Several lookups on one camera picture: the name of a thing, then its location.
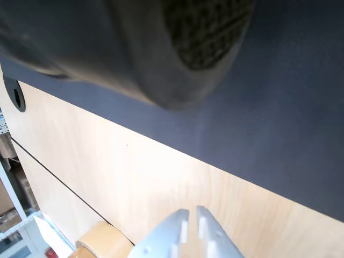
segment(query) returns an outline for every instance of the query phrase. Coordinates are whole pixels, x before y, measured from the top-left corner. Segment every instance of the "white shelf frame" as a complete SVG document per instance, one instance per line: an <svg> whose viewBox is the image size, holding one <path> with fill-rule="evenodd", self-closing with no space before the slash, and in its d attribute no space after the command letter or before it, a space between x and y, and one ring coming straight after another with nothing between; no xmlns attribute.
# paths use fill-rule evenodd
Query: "white shelf frame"
<svg viewBox="0 0 344 258"><path fill-rule="evenodd" d="M20 204L20 201L11 185L11 182L9 180L9 178L7 177L7 174L6 174L6 171L5 169L3 168L1 162L0 162L0 179L3 183L3 185L5 186L5 189L7 191L7 193L9 194L12 202L13 202L13 205L15 206L20 218L22 221L24 221L25 219L27 219L27 216L25 214L25 211L22 207L22 205Z"/></svg>
<svg viewBox="0 0 344 258"><path fill-rule="evenodd" d="M24 239L22 239L18 243L16 243L13 246L11 246L9 249L7 249L3 253L1 253L0 254L0 258L10 257L11 255L15 254L16 252L20 251L25 246L27 246L26 241Z"/></svg>
<svg viewBox="0 0 344 258"><path fill-rule="evenodd" d="M25 225L29 224L32 220L34 216L42 216L43 212L42 211L36 211L31 213L27 219L19 222L18 224L14 225L13 227L11 227L10 229L8 229L5 233L0 233L0 241L4 240L5 238L8 238L11 234L13 234L15 231L18 231L20 234L21 233L21 229L23 227L25 227Z"/></svg>
<svg viewBox="0 0 344 258"><path fill-rule="evenodd" d="M4 116L0 115L0 135L7 132L9 132L9 127L7 126Z"/></svg>

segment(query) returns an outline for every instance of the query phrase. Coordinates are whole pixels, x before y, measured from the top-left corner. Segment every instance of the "wooden panel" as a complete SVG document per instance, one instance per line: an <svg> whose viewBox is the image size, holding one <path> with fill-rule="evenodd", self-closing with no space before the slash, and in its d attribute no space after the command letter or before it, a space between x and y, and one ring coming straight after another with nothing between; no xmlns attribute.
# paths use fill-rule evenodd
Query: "wooden panel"
<svg viewBox="0 0 344 258"><path fill-rule="evenodd" d="M41 210L75 245L76 240L103 219L15 142L13 145Z"/></svg>
<svg viewBox="0 0 344 258"><path fill-rule="evenodd" d="M186 208L189 241L181 257L199 257L195 208L204 205L247 258L344 257L343 223L20 85L25 113L0 85L14 139L134 243L168 214Z"/></svg>

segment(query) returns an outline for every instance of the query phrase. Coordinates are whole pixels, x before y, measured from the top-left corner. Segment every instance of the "light wood surface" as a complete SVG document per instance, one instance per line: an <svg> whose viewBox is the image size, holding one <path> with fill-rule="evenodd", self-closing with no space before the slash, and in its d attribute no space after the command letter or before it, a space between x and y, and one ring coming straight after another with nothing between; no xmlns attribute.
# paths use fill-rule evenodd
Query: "light wood surface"
<svg viewBox="0 0 344 258"><path fill-rule="evenodd" d="M72 245L103 219L13 143L41 210Z"/></svg>
<svg viewBox="0 0 344 258"><path fill-rule="evenodd" d="M190 227L181 257L200 257L195 209L203 205L246 258L344 257L343 223L20 85L24 113L0 85L0 104L13 138L134 243L185 208ZM36 188L46 183L33 173L29 181ZM51 209L48 196L35 194L43 210Z"/></svg>

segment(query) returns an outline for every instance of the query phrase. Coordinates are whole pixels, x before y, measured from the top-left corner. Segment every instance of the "dark gray surface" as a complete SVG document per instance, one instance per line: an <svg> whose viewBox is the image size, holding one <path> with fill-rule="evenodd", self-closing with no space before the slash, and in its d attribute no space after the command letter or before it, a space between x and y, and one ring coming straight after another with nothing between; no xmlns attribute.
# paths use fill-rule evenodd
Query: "dark gray surface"
<svg viewBox="0 0 344 258"><path fill-rule="evenodd" d="M7 76L344 221L343 14L336 0L258 0L230 74L180 112L1 64Z"/></svg>

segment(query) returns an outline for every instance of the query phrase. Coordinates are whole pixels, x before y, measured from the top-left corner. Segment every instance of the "metal shelf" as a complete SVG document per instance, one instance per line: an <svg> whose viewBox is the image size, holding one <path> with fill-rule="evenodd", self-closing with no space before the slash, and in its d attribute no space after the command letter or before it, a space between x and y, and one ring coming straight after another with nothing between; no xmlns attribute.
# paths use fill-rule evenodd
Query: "metal shelf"
<svg viewBox="0 0 344 258"><path fill-rule="evenodd" d="M25 220L27 218L26 214L25 214L25 211L22 207L22 205L20 204L20 201L11 185L11 182L9 180L9 178L7 177L7 174L5 172L5 169L3 168L1 162L0 162L0 179L3 183L3 185L5 186L6 188L6 191L7 193L9 194L12 202L13 202L13 205L15 206L21 220Z"/></svg>
<svg viewBox="0 0 344 258"><path fill-rule="evenodd" d="M37 212L31 213L25 220L23 220L22 222L19 222L15 226L11 227L5 233L0 233L0 241L4 240L5 238L7 238L11 234L13 234L15 231L18 231L19 229L21 229L25 225L29 224L33 220L34 216L41 216L41 215L43 215L42 211L37 211Z"/></svg>
<svg viewBox="0 0 344 258"><path fill-rule="evenodd" d="M3 116L0 116L0 134L8 133L9 128Z"/></svg>
<svg viewBox="0 0 344 258"><path fill-rule="evenodd" d="M9 249L7 249L3 253L1 253L0 258L11 257L13 254L20 251L22 248L25 248L26 246L27 246L26 241L24 239L22 239L18 243L16 243L15 245L11 246Z"/></svg>

